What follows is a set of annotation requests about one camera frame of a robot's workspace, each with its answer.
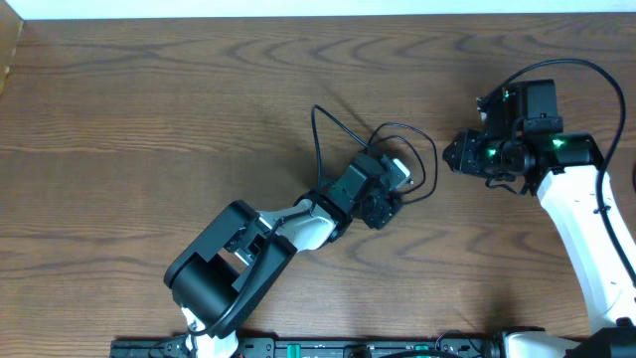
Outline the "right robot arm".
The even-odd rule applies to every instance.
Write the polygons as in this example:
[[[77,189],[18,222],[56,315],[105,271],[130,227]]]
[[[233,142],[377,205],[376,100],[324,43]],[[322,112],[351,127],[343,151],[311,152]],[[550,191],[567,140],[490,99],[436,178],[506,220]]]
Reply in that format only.
[[[516,82],[480,97],[484,127],[463,129],[444,149],[455,173],[490,189],[538,198],[565,246],[582,290],[590,335],[581,342],[541,328],[504,330],[487,357],[632,357],[635,354],[635,243],[613,198],[592,136],[566,133],[552,80]]]

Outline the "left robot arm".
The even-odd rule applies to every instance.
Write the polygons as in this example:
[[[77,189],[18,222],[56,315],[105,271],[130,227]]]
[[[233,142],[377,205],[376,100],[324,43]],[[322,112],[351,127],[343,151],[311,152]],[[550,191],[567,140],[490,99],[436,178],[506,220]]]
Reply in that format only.
[[[243,200],[227,205],[167,268],[175,302],[195,317],[195,336],[236,331],[292,258],[338,240],[359,219],[379,230],[401,207],[398,188],[410,176],[398,160],[359,153],[344,174],[290,208],[256,211]]]

